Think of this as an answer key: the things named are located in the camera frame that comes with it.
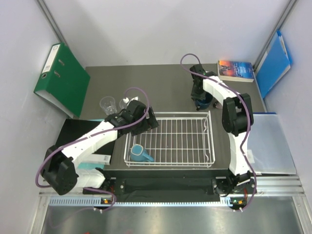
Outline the light blue mug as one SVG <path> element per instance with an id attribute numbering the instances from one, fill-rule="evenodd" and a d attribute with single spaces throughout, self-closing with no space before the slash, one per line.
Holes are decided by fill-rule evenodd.
<path id="1" fill-rule="evenodd" d="M 134 162 L 154 162 L 142 145 L 135 144 L 130 150 L 130 158 Z"/>

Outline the dark blue mug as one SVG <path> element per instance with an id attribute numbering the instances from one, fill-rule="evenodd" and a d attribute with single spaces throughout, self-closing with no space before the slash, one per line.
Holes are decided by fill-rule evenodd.
<path id="1" fill-rule="evenodd" d="M 206 94 L 206 96 L 203 100 L 196 99 L 195 100 L 196 110 L 199 111 L 199 110 L 208 109 L 212 100 L 213 100 L 213 96 L 211 96 L 210 94 Z"/>

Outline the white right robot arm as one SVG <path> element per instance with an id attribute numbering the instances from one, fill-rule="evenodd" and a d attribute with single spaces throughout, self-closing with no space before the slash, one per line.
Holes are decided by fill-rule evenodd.
<path id="1" fill-rule="evenodd" d="M 196 64 L 188 71 L 193 79 L 192 99 L 202 99 L 205 94 L 210 94 L 222 106 L 221 122 L 230 140 L 230 175 L 227 185 L 230 192 L 239 193 L 250 182 L 254 172 L 247 159 L 248 137 L 254 123 L 251 97 L 233 90 L 215 73 L 206 72 L 202 64 Z"/>

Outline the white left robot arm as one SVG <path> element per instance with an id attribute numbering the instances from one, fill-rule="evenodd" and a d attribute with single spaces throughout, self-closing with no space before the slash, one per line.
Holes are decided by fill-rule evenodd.
<path id="1" fill-rule="evenodd" d="M 99 193 L 109 191 L 111 182 L 96 169 L 80 169 L 79 165 L 101 147 L 123 135 L 139 135 L 158 127 L 153 108 L 131 100 L 125 109 L 106 117 L 94 129 L 63 146 L 50 147 L 37 175 L 42 176 L 58 195 L 74 188 L 92 188 Z"/>

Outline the pink mug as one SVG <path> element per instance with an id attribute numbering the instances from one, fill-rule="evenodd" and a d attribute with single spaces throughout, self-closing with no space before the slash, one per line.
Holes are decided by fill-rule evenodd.
<path id="1" fill-rule="evenodd" d="M 218 101 L 215 101 L 213 103 L 213 107 L 216 108 L 216 109 L 219 109 L 219 110 L 222 110 L 222 104 Z"/>

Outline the clear faceted glass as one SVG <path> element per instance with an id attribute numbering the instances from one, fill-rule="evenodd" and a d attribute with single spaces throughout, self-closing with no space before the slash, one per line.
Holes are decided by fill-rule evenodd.
<path id="1" fill-rule="evenodd" d="M 108 116 L 117 113 L 115 99 L 111 96 L 103 97 L 100 100 L 99 105 L 101 109 L 105 112 L 105 114 Z"/>
<path id="2" fill-rule="evenodd" d="M 119 106 L 121 109 L 126 109 L 128 105 L 129 99 L 127 97 L 124 97 L 123 99 L 120 100 Z"/>

